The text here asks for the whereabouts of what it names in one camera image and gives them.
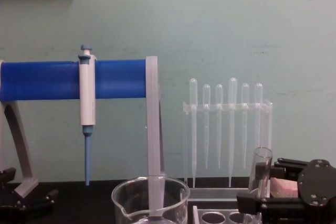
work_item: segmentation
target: rack hole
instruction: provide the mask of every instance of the rack hole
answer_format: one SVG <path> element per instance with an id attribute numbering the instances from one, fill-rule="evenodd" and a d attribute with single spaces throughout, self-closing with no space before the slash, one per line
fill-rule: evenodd
<path id="1" fill-rule="evenodd" d="M 202 220 L 209 224 L 221 224 L 225 221 L 225 216 L 220 212 L 205 212 L 202 214 Z"/>
<path id="2" fill-rule="evenodd" d="M 243 223 L 244 222 L 244 215 L 241 212 L 233 212 L 229 215 L 229 219 L 234 223 Z M 246 215 L 247 223 L 252 222 L 252 217 L 250 215 Z"/>

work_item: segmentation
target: micropipette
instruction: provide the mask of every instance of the micropipette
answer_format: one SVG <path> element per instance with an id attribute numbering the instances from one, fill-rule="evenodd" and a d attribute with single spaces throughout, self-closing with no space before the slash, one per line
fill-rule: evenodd
<path id="1" fill-rule="evenodd" d="M 256 133 L 256 148 L 260 147 L 260 124 L 261 124 L 261 104 L 263 103 L 263 85 L 257 83 L 254 89 L 254 103 L 256 104 L 256 121 L 255 121 L 255 133 Z"/>
<path id="2" fill-rule="evenodd" d="M 210 85 L 203 86 L 203 106 L 204 106 L 204 151 L 205 168 L 208 169 L 209 155 L 209 109 L 210 109 Z"/>
<path id="3" fill-rule="evenodd" d="M 96 124 L 96 57 L 91 55 L 91 46 L 82 45 L 79 55 L 79 100 L 80 124 L 85 137 L 85 185 L 90 184 L 90 139 Z"/>
<path id="4" fill-rule="evenodd" d="M 191 139 L 192 139 L 192 174 L 193 187 L 195 187 L 196 168 L 197 168 L 197 80 L 191 79 L 189 82 L 189 99 L 191 106 Z"/>
<path id="5" fill-rule="evenodd" d="M 233 161 L 235 152 L 235 110 L 237 103 L 237 79 L 229 80 L 228 103 L 230 105 L 230 129 L 229 129 L 229 187 L 231 187 L 231 179 L 233 172 Z"/>
<path id="6" fill-rule="evenodd" d="M 223 87 L 221 84 L 216 86 L 216 105 L 217 105 L 217 158 L 218 169 L 221 168 L 221 149 L 222 149 L 222 104 L 223 104 Z"/>
<path id="7" fill-rule="evenodd" d="M 242 128 L 241 128 L 241 138 L 243 144 L 243 155 L 244 155 L 244 169 L 246 169 L 246 149 L 247 149 L 247 111 L 249 104 L 249 96 L 250 96 L 250 87 L 247 83 L 244 83 L 241 86 L 241 103 L 243 105 L 243 120 L 242 120 Z"/>

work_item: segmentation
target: blue pipette tip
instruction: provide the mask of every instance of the blue pipette tip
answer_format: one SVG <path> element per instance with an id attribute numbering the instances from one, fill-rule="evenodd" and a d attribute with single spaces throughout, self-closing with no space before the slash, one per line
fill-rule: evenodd
<path id="1" fill-rule="evenodd" d="M 85 137 L 85 185 L 90 185 L 90 136 Z"/>
<path id="2" fill-rule="evenodd" d="M 90 184 L 90 139 L 93 131 L 93 125 L 83 125 L 83 134 L 85 137 L 85 185 Z"/>

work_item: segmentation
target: clear acrylic rack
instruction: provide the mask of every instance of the clear acrylic rack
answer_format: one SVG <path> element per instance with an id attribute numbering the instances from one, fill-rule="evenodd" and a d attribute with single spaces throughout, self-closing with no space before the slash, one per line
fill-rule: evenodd
<path id="1" fill-rule="evenodd" d="M 251 92 L 251 103 L 249 85 L 242 84 L 238 92 L 236 78 L 229 80 L 226 97 L 221 84 L 214 92 L 205 84 L 198 99 L 197 80 L 191 79 L 189 84 L 189 104 L 183 103 L 184 180 L 192 176 L 195 187 L 196 176 L 216 173 L 228 176 L 230 187 L 234 169 L 240 174 L 246 170 L 252 150 L 271 148 L 272 103 L 263 99 L 260 83 Z"/>

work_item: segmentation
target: transfer pipette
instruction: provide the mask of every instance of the transfer pipette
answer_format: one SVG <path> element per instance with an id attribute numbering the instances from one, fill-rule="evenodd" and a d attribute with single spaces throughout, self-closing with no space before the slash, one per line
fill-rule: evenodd
<path id="1" fill-rule="evenodd" d="M 248 111 L 248 103 L 250 96 L 250 87 L 247 83 L 244 83 L 241 86 L 241 103 L 243 105 L 243 120 L 242 120 L 242 128 L 241 128 L 241 139 L 243 144 L 243 155 L 244 155 L 244 169 L 246 169 L 246 149 L 247 149 L 247 111 Z"/>
<path id="2" fill-rule="evenodd" d="M 254 89 L 254 103 L 256 104 L 256 148 L 260 147 L 260 124 L 261 124 L 261 105 L 263 103 L 263 85 L 257 83 Z"/>
<path id="3" fill-rule="evenodd" d="M 222 104 L 223 104 L 223 87 L 221 84 L 216 86 L 216 105 L 217 105 L 217 158 L 218 169 L 221 168 L 221 149 L 222 149 Z"/>
<path id="4" fill-rule="evenodd" d="M 231 179 L 233 172 L 233 160 L 235 154 L 235 110 L 237 103 L 237 79 L 229 80 L 228 103 L 230 105 L 230 129 L 229 129 L 229 187 L 231 187 Z"/>
<path id="5" fill-rule="evenodd" d="M 210 110 L 210 85 L 203 86 L 203 106 L 204 106 L 204 151 L 205 168 L 208 169 L 209 155 L 209 110 Z"/>
<path id="6" fill-rule="evenodd" d="M 189 99 L 191 106 L 191 139 L 192 139 L 192 174 L 193 187 L 195 187 L 196 168 L 197 168 L 197 80 L 191 79 L 189 82 Z"/>

